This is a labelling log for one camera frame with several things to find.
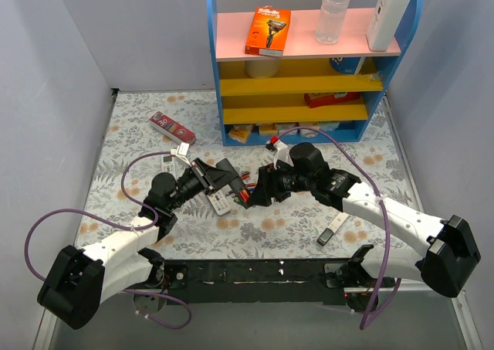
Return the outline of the black slim remote control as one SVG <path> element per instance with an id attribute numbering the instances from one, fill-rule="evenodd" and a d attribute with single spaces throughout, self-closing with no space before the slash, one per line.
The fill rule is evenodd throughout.
<path id="1" fill-rule="evenodd" d="M 237 199 L 240 201 L 240 204 L 245 209 L 248 209 L 250 207 L 249 203 L 245 204 L 242 201 L 241 197 L 239 196 L 239 193 L 242 189 L 247 189 L 245 183 L 243 182 L 243 180 L 240 177 L 240 174 L 235 170 L 235 168 L 233 167 L 233 165 L 230 163 L 230 161 L 227 158 L 224 158 L 223 160 L 219 161 L 217 163 L 216 167 L 220 170 L 224 170 L 227 173 L 229 173 L 229 175 L 232 179 L 228 182 L 228 185 L 230 186 L 231 190 L 234 192 Z"/>

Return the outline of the white slim remote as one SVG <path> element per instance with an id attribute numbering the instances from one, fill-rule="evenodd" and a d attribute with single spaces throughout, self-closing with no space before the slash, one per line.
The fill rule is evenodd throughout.
<path id="1" fill-rule="evenodd" d="M 329 224 L 329 229 L 335 233 L 344 224 L 348 217 L 349 215 L 345 212 L 339 212 Z"/>

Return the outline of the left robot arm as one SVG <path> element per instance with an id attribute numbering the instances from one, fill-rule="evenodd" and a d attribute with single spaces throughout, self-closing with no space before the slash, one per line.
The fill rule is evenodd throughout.
<path id="1" fill-rule="evenodd" d="M 195 196 L 213 194 L 238 178 L 228 160 L 210 166 L 199 158 L 180 178 L 167 172 L 156 175 L 127 231 L 82 249 L 67 246 L 59 252 L 38 293 L 38 303 L 79 329 L 101 303 L 128 287 L 163 286 L 165 262 L 150 247 L 169 234 L 177 222 L 174 211 Z"/>

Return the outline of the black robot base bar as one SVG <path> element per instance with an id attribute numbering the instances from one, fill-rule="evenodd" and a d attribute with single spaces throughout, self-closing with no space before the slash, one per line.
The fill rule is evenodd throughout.
<path id="1" fill-rule="evenodd" d="M 188 304 L 345 305 L 344 290 L 369 293 L 375 279 L 349 258 L 166 260 L 136 288 L 158 289 Z"/>

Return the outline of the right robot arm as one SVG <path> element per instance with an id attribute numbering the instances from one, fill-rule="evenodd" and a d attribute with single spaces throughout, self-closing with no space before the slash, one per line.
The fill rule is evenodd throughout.
<path id="1" fill-rule="evenodd" d="M 386 277 L 425 283 L 445 297 L 457 297 L 481 260 L 470 225 L 459 216 L 445 220 L 378 196 L 356 175 L 331 168 L 319 149 L 305 142 L 289 148 L 278 138 L 266 147 L 273 163 L 259 168 L 251 206 L 268 207 L 294 192 L 309 192 L 319 203 L 356 216 L 405 242 L 410 251 L 361 247 L 349 260 L 350 279 L 367 286 L 387 258 Z"/>

